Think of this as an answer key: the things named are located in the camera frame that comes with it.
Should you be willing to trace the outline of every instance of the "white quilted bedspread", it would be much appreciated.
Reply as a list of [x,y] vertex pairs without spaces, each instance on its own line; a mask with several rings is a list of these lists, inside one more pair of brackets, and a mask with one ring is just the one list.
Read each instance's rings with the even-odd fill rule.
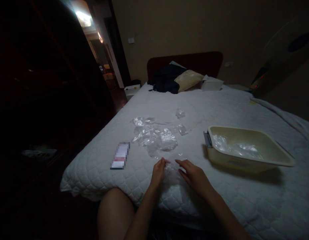
[[[192,131],[176,135],[178,146],[171,154],[183,153],[201,167],[246,231],[257,239],[309,239],[309,141],[273,111],[252,104],[252,95],[226,86],[221,91],[193,90],[171,93],[149,92],[144,85],[128,104],[75,157],[63,174],[61,191],[100,200],[119,187],[140,205],[156,159],[138,144],[131,144],[124,170],[110,170],[119,142],[131,141],[135,117],[155,117],[156,122],[182,123]],[[186,116],[180,120],[175,111]],[[297,118],[309,130],[309,122]],[[207,159],[203,131],[208,126],[241,127],[266,132],[295,159],[295,167],[278,167],[251,175],[212,165]],[[163,190],[159,209],[180,221],[200,218],[200,204],[193,193],[176,184]]]

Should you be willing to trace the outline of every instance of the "dark red headboard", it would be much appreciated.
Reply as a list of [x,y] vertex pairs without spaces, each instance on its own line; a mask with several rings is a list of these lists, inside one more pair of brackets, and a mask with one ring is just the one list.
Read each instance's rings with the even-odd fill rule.
[[207,74],[216,78],[223,61],[223,54],[221,52],[205,52],[151,58],[147,64],[148,79],[151,79],[156,71],[168,65],[171,61],[202,75]]

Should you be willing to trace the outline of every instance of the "bed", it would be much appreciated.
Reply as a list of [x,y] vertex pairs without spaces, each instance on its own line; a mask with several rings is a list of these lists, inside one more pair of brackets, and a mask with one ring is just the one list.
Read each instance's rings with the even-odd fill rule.
[[[217,77],[222,54],[200,54],[197,58],[190,54],[151,59],[148,74],[176,61],[201,74]],[[196,62],[201,67],[195,69]],[[118,143],[131,142],[135,136],[135,126],[129,122],[138,116],[154,117],[156,122],[182,123],[191,130],[187,135],[176,135],[178,146],[171,152],[161,152],[161,155],[169,159],[182,154],[201,167],[252,237],[309,239],[309,122],[266,102],[251,101],[250,93],[227,86],[221,91],[195,89],[176,95],[149,91],[151,89],[150,85],[142,86],[74,158],[63,174],[61,191],[98,201],[109,189],[119,187],[134,204],[140,205],[157,159],[151,158],[144,147],[131,144],[124,170],[110,170],[110,165]],[[186,114],[182,119],[175,116],[178,107]],[[259,175],[214,165],[208,160],[203,136],[211,125],[263,131],[286,149],[297,163],[292,168],[278,167]],[[177,224],[214,229],[213,215],[201,215],[202,207],[200,199],[180,182],[165,185],[157,212],[165,220]]]

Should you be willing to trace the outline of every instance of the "light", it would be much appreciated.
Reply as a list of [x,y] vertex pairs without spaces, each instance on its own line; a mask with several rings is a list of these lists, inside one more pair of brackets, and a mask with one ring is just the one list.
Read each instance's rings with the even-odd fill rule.
[[91,16],[83,13],[83,12],[80,12],[80,11],[77,11],[75,12],[75,14],[77,15],[78,17],[78,20],[80,22],[80,25],[81,27],[90,27],[91,26]]
[[100,42],[103,43],[103,39],[102,39],[102,37],[101,37],[99,32],[98,32],[98,35],[99,35]]

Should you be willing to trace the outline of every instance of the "fan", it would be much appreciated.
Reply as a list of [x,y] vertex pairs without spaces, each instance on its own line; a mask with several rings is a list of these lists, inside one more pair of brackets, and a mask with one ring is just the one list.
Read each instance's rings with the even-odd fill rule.
[[265,45],[261,57],[265,65],[250,86],[255,96],[274,88],[309,58],[309,12],[286,23]]

